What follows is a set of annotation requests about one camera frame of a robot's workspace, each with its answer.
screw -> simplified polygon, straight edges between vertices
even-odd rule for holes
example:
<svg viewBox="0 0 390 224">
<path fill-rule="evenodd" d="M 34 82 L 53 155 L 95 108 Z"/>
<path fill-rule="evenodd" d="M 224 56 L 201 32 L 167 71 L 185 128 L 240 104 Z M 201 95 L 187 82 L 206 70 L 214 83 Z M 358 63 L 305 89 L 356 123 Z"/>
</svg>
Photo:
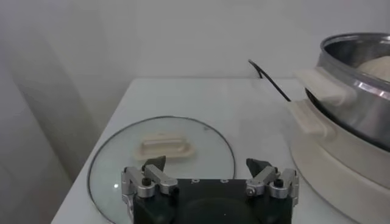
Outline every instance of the screw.
<svg viewBox="0 0 390 224">
<path fill-rule="evenodd" d="M 142 178 L 143 186 L 150 186 L 152 184 L 152 180 L 149 177 Z"/>
<path fill-rule="evenodd" d="M 276 179 L 274 180 L 274 186 L 277 188 L 282 188 L 283 187 L 283 180 L 282 179 Z"/>
<path fill-rule="evenodd" d="M 245 190 L 246 192 L 246 195 L 248 196 L 254 196 L 256 194 L 256 190 L 252 187 L 247 187 L 247 189 Z"/>
</svg>

pot lid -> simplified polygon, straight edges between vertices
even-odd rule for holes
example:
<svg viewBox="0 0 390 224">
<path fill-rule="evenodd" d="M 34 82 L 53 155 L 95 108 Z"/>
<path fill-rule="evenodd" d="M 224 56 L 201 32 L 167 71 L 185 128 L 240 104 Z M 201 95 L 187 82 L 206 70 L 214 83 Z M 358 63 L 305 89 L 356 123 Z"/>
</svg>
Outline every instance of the pot lid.
<svg viewBox="0 0 390 224">
<path fill-rule="evenodd" d="M 103 143 L 88 171 L 88 194 L 109 222 L 131 223 L 121 199 L 123 168 L 141 168 L 148 156 L 157 157 L 161 152 L 167 153 L 164 173 L 170 177 L 235 177 L 232 148 L 215 128 L 195 119 L 174 116 L 153 117 L 131 124 Z"/>
</svg>

white table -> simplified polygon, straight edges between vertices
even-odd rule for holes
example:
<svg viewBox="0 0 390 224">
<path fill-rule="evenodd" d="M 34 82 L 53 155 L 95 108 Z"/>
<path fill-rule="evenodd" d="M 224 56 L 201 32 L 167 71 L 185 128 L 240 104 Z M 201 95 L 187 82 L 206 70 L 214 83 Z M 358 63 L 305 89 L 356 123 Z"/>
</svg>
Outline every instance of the white table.
<svg viewBox="0 0 390 224">
<path fill-rule="evenodd" d="M 294 79 L 275 80 L 292 99 L 305 97 Z M 186 116 L 206 122 L 231 143 L 237 178 L 249 178 L 246 158 L 294 168 L 282 131 L 292 119 L 284 99 L 260 79 L 136 79 L 129 86 L 110 122 L 65 198 L 53 224 L 103 224 L 87 194 L 87 171 L 102 143 L 123 127 L 149 117 Z M 293 223 L 354 223 L 320 198 L 304 180 Z"/>
</svg>

cream plastic handle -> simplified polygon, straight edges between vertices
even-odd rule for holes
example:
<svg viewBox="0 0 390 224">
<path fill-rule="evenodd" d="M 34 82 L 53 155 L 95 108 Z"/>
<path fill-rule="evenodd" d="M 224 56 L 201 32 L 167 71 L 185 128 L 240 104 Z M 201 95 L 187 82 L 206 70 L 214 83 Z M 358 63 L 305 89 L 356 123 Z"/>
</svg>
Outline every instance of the cream plastic handle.
<svg viewBox="0 0 390 224">
<path fill-rule="evenodd" d="M 316 115 L 319 112 L 313 107 L 308 99 L 288 103 L 288 109 L 306 135 L 328 140 L 333 138 L 335 130 Z"/>
<path fill-rule="evenodd" d="M 144 160 L 163 155 L 167 158 L 176 158 L 187 157 L 193 153 L 194 149 L 184 136 L 158 133 L 142 139 L 140 147 L 134 151 L 134 158 Z"/>
<path fill-rule="evenodd" d="M 294 75 L 319 101 L 340 106 L 353 102 L 355 91 L 334 79 L 322 67 L 296 71 Z"/>
</svg>

dough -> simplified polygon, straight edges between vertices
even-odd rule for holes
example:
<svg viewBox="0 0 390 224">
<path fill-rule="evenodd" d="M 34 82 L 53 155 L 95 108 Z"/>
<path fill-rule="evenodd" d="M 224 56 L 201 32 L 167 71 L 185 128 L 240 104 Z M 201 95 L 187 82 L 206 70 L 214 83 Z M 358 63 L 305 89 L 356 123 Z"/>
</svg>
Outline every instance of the dough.
<svg viewBox="0 0 390 224">
<path fill-rule="evenodd" d="M 390 56 L 366 61 L 359 65 L 358 70 L 390 82 Z"/>
</svg>

